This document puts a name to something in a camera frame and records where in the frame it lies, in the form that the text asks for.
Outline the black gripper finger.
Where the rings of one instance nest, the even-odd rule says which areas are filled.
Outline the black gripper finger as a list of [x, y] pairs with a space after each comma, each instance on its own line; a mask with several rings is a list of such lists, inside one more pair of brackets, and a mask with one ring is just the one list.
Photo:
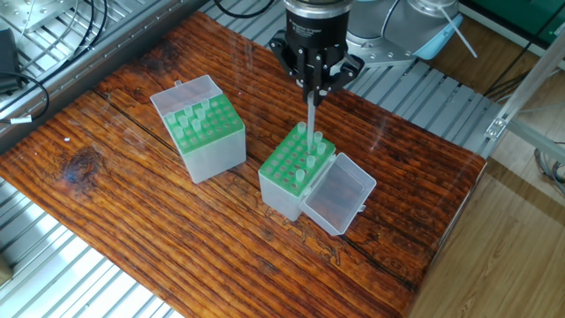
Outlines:
[[351, 83], [362, 71], [365, 62], [357, 56], [346, 53], [339, 70], [331, 74], [331, 66], [324, 61], [321, 55], [316, 56], [314, 66], [314, 92], [325, 96], [337, 92]]
[[303, 96], [308, 96], [312, 91], [312, 73], [307, 63], [307, 49], [298, 46], [294, 41], [288, 42], [285, 32], [276, 32], [269, 40], [268, 46], [284, 71], [298, 81], [303, 89]]

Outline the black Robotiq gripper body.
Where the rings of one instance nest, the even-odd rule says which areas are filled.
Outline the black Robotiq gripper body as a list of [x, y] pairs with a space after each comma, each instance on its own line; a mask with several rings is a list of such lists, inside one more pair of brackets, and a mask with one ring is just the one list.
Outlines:
[[286, 7], [286, 39], [307, 49], [307, 63], [317, 55], [337, 64], [347, 52], [350, 7]]

